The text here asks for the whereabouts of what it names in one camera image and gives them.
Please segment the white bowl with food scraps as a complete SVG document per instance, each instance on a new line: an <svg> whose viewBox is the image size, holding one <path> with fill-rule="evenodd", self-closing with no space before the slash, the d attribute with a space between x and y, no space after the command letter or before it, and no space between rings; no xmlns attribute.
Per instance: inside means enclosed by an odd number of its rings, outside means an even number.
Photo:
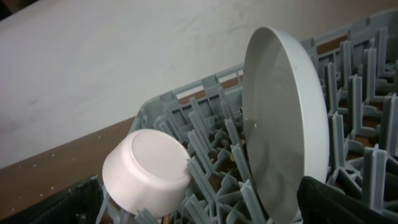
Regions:
<svg viewBox="0 0 398 224"><path fill-rule="evenodd" d="M110 197L137 215L147 209L156 219L180 206L192 176L190 155L172 136L154 129L127 135L103 163L103 183Z"/></svg>

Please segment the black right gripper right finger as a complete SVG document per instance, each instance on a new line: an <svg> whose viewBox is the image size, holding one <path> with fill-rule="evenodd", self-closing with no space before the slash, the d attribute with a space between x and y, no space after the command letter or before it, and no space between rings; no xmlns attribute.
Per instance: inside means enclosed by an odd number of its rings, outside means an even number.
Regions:
<svg viewBox="0 0 398 224"><path fill-rule="evenodd" d="M297 201L303 224L397 223L310 176L300 181Z"/></svg>

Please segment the grey plastic dishwasher rack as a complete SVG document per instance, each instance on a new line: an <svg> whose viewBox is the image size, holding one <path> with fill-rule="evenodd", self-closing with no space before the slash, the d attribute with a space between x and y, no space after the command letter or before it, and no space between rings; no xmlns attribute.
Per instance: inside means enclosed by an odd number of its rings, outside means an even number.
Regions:
<svg viewBox="0 0 398 224"><path fill-rule="evenodd" d="M303 42L330 127L325 185L397 221L397 11L373 14ZM187 148L193 184L161 223L271 223L244 154L243 66L145 102L131 126Z"/></svg>

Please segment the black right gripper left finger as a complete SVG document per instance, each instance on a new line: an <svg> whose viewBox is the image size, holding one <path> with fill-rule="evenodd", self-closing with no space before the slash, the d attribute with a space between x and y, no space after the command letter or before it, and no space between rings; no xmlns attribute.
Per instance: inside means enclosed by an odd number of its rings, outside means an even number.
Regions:
<svg viewBox="0 0 398 224"><path fill-rule="evenodd" d="M95 224L103 199L98 176L92 175L2 219L1 224Z"/></svg>

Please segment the grey plate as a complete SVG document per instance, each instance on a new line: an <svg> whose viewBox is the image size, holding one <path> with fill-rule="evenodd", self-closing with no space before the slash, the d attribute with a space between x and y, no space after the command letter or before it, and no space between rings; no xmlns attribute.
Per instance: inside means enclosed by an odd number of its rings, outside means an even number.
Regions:
<svg viewBox="0 0 398 224"><path fill-rule="evenodd" d="M300 217L305 176L326 180L330 143L323 91L308 53L290 34L260 27L243 74L243 121L257 193L276 223Z"/></svg>

